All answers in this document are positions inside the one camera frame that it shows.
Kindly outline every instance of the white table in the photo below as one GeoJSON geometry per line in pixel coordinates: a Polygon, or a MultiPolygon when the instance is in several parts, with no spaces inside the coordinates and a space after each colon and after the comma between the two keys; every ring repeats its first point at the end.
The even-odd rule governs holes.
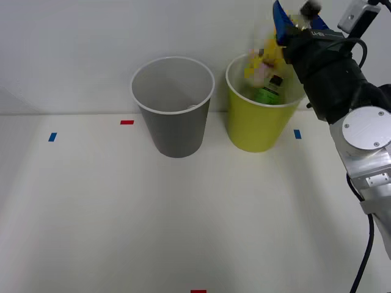
{"type": "MultiPolygon", "coordinates": [[[[140,115],[0,117],[0,138],[1,293],[349,292],[367,245],[312,112],[261,154],[212,113],[184,159],[160,154],[140,115]]],[[[359,292],[391,292],[390,276],[376,228],[359,292]]]]}

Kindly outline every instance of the bucket rim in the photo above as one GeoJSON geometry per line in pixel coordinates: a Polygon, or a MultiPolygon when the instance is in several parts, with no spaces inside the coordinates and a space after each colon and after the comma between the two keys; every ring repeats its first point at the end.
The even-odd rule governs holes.
{"type": "Polygon", "coordinates": [[[214,81],[214,75],[212,73],[212,71],[202,62],[198,61],[198,60],[195,60],[193,58],[190,58],[190,57],[184,57],[184,56],[167,56],[167,57],[161,57],[161,58],[157,58],[157,59],[153,59],[149,62],[147,62],[146,64],[144,64],[143,66],[141,66],[139,69],[136,70],[136,72],[132,75],[132,78],[130,79],[130,85],[129,85],[129,90],[130,90],[130,93],[133,97],[133,100],[137,103],[137,105],[139,105],[139,107],[143,108],[144,110],[147,110],[149,112],[152,112],[152,113],[156,113],[156,114],[161,114],[161,115],[178,115],[178,114],[185,114],[185,113],[188,113],[188,112],[191,112],[191,111],[194,111],[200,107],[202,107],[204,104],[206,104],[210,98],[212,97],[212,94],[214,92],[214,87],[215,87],[215,81],[214,81]],[[175,111],[175,112],[165,112],[165,111],[159,111],[159,110],[154,110],[152,108],[149,108],[145,105],[143,105],[137,98],[136,96],[134,95],[133,93],[133,88],[132,88],[132,85],[133,85],[133,81],[134,79],[136,78],[136,76],[140,73],[141,70],[143,70],[144,68],[146,68],[147,66],[151,65],[152,63],[155,63],[155,62],[158,62],[158,61],[162,61],[162,60],[166,60],[166,59],[184,59],[184,60],[188,60],[188,61],[192,61],[192,62],[195,62],[197,63],[198,65],[201,65],[202,67],[204,67],[204,69],[206,69],[206,71],[209,73],[210,77],[212,78],[212,87],[211,87],[211,91],[210,93],[206,96],[206,98],[199,104],[197,104],[196,106],[194,107],[191,107],[189,109],[185,109],[185,110],[181,110],[181,111],[175,111]]]}
{"type": "Polygon", "coordinates": [[[268,107],[268,108],[286,108],[286,107],[291,107],[291,106],[294,106],[294,105],[296,105],[296,104],[299,104],[299,103],[303,100],[303,98],[304,98],[305,96],[303,96],[302,98],[298,99],[297,101],[293,101],[293,102],[290,102],[290,103],[288,103],[288,104],[282,104],[282,105],[268,105],[268,104],[262,104],[262,103],[258,103],[258,102],[252,101],[251,99],[247,99],[245,96],[242,96],[240,93],[238,93],[238,92],[233,88],[233,86],[231,85],[231,82],[230,82],[230,80],[229,80],[229,78],[228,78],[228,72],[230,71],[231,66],[232,66],[238,59],[241,59],[241,58],[246,57],[246,56],[248,56],[248,54],[242,54],[242,55],[236,57],[235,59],[233,59],[233,60],[231,61],[231,63],[228,65],[227,70],[225,71],[225,80],[227,81],[228,87],[230,88],[231,91],[234,92],[234,94],[235,94],[236,96],[238,96],[239,98],[241,98],[241,99],[245,100],[246,102],[251,103],[251,104],[253,104],[253,105],[261,106],[261,107],[268,107]]]}

